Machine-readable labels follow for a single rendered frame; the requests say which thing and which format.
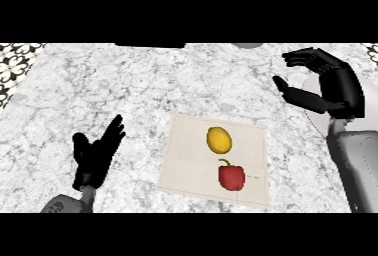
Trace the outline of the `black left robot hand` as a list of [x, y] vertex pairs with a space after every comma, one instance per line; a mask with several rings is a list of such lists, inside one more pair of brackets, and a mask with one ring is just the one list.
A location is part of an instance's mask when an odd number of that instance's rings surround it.
[[72, 135], [73, 159], [78, 164], [72, 188], [79, 190], [82, 186], [97, 189], [104, 181], [112, 157], [125, 136], [122, 117], [116, 115], [110, 121], [101, 138], [88, 142], [82, 133]]

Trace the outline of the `beige placemat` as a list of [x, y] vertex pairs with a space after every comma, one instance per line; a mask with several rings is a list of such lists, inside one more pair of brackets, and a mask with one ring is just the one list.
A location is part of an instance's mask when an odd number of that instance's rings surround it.
[[[208, 148], [206, 132], [211, 127], [221, 127], [230, 135], [231, 149], [226, 154], [215, 154]], [[245, 183], [240, 191], [228, 191], [220, 185], [218, 167], [226, 166], [224, 160], [243, 168]], [[156, 189], [267, 209], [265, 128], [175, 114], [171, 117]]]

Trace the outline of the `red bell pepper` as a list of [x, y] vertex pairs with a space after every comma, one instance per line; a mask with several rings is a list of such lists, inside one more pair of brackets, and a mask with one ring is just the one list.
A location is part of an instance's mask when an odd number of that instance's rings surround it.
[[231, 165], [226, 159], [221, 159], [224, 165], [218, 167], [218, 183], [228, 191], [240, 191], [245, 184], [245, 171], [240, 166]]

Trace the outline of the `yellow lemon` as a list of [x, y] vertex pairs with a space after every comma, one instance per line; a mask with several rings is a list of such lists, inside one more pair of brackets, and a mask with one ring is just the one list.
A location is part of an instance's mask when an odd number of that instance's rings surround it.
[[221, 127], [211, 127], [206, 132], [206, 145], [215, 154], [226, 154], [231, 149], [231, 138]]

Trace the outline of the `black appliance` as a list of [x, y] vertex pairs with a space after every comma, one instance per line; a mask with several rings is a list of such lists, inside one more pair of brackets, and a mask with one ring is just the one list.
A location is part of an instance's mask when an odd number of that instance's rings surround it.
[[124, 47], [144, 47], [144, 48], [172, 48], [172, 49], [181, 49], [186, 46], [186, 43], [143, 43], [143, 42], [115, 42], [116, 46]]

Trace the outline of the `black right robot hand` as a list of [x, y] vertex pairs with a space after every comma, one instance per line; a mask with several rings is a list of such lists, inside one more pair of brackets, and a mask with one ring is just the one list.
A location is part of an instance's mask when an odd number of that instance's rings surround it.
[[320, 48], [304, 48], [282, 54], [288, 67], [304, 66], [319, 75], [322, 94], [288, 85], [279, 76], [271, 80], [285, 102], [335, 119], [364, 117], [364, 94], [354, 70], [347, 62]]

